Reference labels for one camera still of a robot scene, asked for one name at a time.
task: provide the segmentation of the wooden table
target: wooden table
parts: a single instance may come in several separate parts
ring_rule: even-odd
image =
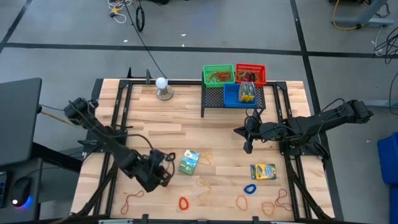
[[[96,116],[104,125],[111,123],[118,83],[118,79],[103,80]],[[310,116],[303,83],[287,82],[287,86],[293,115]],[[253,153],[246,154],[243,151],[244,138],[233,132],[234,128],[243,125],[246,117],[243,109],[206,109],[205,117],[200,118],[201,86],[172,85],[172,88],[173,98],[160,101],[156,97],[157,89],[154,85],[134,85],[127,125],[134,126],[129,129],[129,134],[145,135],[155,148],[165,153],[176,153],[175,175],[168,187],[157,187],[141,198],[131,197],[129,211],[122,215],[121,208],[126,196],[135,194],[142,187],[135,179],[131,180],[119,171],[111,217],[141,218],[142,214],[147,213],[150,219],[252,220],[253,216],[258,216],[260,220],[293,221],[293,213],[283,208],[276,207],[271,217],[263,214],[261,208],[264,201],[274,202],[280,189],[289,192],[285,162],[277,142],[263,144],[255,141]],[[265,86],[264,95],[267,109],[261,116],[262,121],[275,122],[277,112],[272,88]],[[119,110],[118,123],[122,113]],[[142,154],[149,153],[147,143],[141,138],[129,137],[126,145]],[[201,155],[210,155],[210,165],[207,166],[205,159],[200,159],[203,164],[197,165],[193,175],[179,172],[178,165],[186,149]],[[79,211],[97,188],[103,157],[103,154],[93,153],[84,162],[71,212]],[[249,165],[255,163],[275,164],[277,179],[251,180]],[[334,217],[321,160],[315,156],[302,156],[302,164],[308,191],[323,211]],[[211,185],[211,190],[197,185],[199,177]],[[257,185],[257,190],[252,195],[246,195],[243,188],[252,183]],[[300,216],[304,217],[301,194],[297,188],[296,192]],[[236,206],[239,195],[247,198],[246,211]],[[188,199],[189,209],[178,212],[178,200],[181,196]],[[238,202],[244,207],[243,200]],[[290,203],[290,195],[280,202]],[[104,212],[105,204],[106,200],[103,200],[100,213]],[[264,210],[269,213],[271,208],[268,205]]]

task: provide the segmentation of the blue light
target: blue light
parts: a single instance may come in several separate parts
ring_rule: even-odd
[[[29,208],[32,204],[33,204],[33,197],[30,195],[30,196],[27,198],[25,204],[21,205],[21,206],[19,207],[19,209],[26,209],[26,208]]]

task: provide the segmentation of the red basket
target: red basket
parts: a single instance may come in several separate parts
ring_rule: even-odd
[[[266,66],[265,65],[237,63],[236,70],[235,70],[236,83],[242,83],[242,80],[238,77],[239,71],[253,72],[254,74],[256,74],[258,77],[257,81],[254,82],[254,85],[256,87],[262,87],[264,84],[267,83]]]

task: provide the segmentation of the blue bin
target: blue bin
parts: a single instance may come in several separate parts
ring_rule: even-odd
[[[398,184],[398,133],[378,140],[381,174],[386,184]]]
[[[398,223],[398,187],[390,188],[390,223]]]
[[[253,108],[257,105],[256,96],[251,103],[239,102],[240,84],[224,84],[224,105],[231,108]]]

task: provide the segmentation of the gray floor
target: gray floor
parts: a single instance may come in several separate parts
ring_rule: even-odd
[[[0,36],[6,34],[24,3],[0,0]],[[333,4],[327,0],[296,0],[296,3],[309,51],[372,53],[371,41],[378,27],[349,32],[336,30],[330,23]],[[150,46],[300,50],[289,0],[171,0],[166,6],[150,2],[142,5],[147,19],[142,38]],[[357,14],[363,9],[363,5],[343,3],[338,14]],[[397,9],[398,3],[391,1],[391,18],[398,22]],[[141,46],[129,22],[117,24],[107,13],[106,0],[33,0],[8,42]],[[380,42],[395,27],[383,29]],[[200,78],[201,68],[206,64],[262,63],[267,66],[269,80],[304,81],[311,102],[301,56],[152,54],[169,78]],[[398,62],[384,65],[382,59],[376,58],[310,57],[310,63],[321,107],[337,97],[387,99],[398,67]],[[147,68],[153,77],[160,76],[144,51],[6,47],[0,54],[0,82],[40,77],[43,79],[40,102],[63,108],[68,100],[79,96],[89,98],[95,78],[125,77],[129,67],[135,76],[142,76]],[[389,223],[389,188],[381,179],[376,143],[396,130],[398,118],[388,110],[374,112],[368,124],[346,124],[327,132],[346,221]],[[77,152],[80,149],[75,148],[79,146],[76,141],[84,138],[84,130],[43,115],[37,118],[35,141],[52,149],[65,154]],[[77,178],[77,174],[67,170],[44,171],[40,201],[45,203],[41,218],[62,217],[69,212]],[[63,194],[47,202],[57,192]]]

